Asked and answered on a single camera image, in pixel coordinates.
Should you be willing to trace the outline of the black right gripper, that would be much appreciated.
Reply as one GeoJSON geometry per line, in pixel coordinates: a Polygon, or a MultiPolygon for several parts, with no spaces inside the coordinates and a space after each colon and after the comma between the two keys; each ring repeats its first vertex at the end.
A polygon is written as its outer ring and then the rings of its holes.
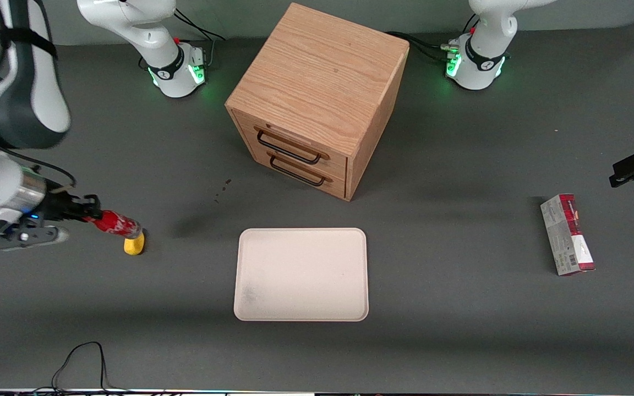
{"type": "Polygon", "coordinates": [[[30,218],[44,221],[95,222],[91,216],[102,216],[101,201],[97,195],[73,196],[67,191],[53,192],[60,184],[46,184],[43,200],[30,211],[30,218]]]}

